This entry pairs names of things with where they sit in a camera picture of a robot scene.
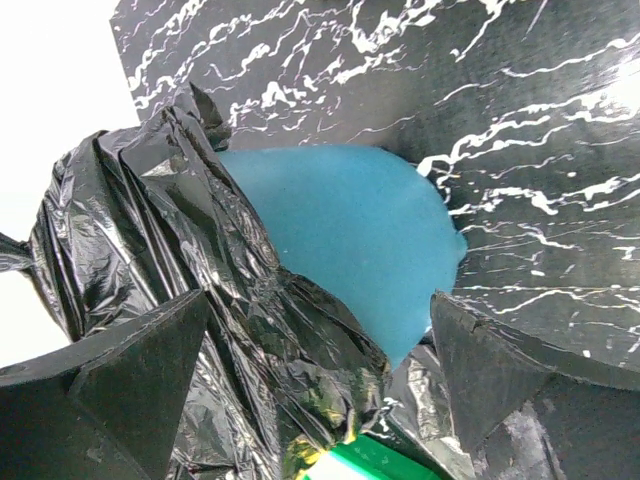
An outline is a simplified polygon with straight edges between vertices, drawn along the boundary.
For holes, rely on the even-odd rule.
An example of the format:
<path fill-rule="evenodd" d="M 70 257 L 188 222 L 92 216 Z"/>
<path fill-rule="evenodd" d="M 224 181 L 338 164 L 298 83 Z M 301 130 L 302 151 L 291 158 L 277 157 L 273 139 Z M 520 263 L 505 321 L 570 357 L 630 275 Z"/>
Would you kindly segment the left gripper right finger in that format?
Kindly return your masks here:
<path fill-rule="evenodd" d="M 639 370 L 564 349 L 438 292 L 453 430 L 479 479 L 636 479 Z"/>

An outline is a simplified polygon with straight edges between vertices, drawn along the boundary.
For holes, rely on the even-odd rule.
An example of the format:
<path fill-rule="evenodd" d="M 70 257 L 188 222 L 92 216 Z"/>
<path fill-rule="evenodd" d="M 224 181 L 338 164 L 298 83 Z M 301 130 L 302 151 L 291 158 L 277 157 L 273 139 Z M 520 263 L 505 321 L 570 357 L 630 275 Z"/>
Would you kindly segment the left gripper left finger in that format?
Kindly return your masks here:
<path fill-rule="evenodd" d="M 191 291 L 2 368 L 2 478 L 164 478 L 208 316 Z"/>

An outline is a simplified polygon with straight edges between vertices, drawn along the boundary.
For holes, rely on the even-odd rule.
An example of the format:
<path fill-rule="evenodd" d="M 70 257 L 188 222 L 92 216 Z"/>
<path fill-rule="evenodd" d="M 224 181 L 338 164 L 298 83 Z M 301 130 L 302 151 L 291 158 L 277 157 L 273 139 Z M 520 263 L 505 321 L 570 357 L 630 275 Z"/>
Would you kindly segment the black trash bag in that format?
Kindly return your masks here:
<path fill-rule="evenodd" d="M 342 301 L 288 270 L 220 161 L 229 136 L 190 87 L 138 127 L 86 138 L 56 162 L 30 238 L 2 238 L 2 269 L 32 281 L 69 345 L 205 294 L 162 479 L 301 479 L 361 435 L 454 471 L 432 324 L 393 367 Z"/>

